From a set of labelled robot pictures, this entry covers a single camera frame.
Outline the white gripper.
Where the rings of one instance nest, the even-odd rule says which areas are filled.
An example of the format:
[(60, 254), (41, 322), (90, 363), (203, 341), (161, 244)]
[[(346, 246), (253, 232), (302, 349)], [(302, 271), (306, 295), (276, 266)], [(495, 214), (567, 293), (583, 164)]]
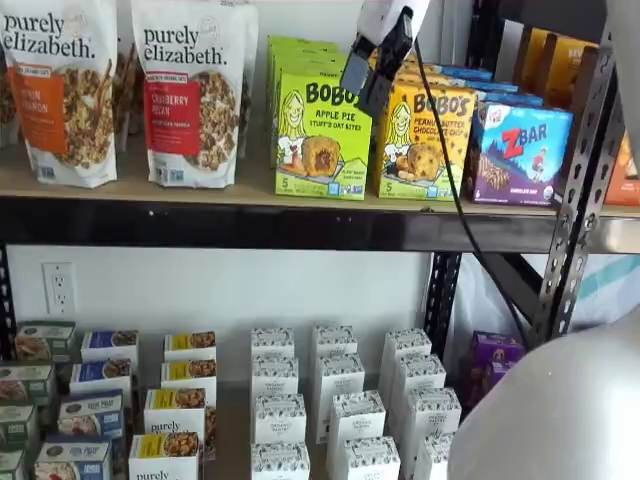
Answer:
[(397, 25), (404, 28), (404, 33), (414, 43), (429, 4), (429, 0), (363, 2), (357, 21), (356, 43), (347, 56), (340, 87), (349, 92), (360, 92), (359, 109), (367, 115), (379, 115), (382, 112), (395, 77), (404, 63), (401, 55), (395, 55), (390, 50), (374, 49), (391, 39)]

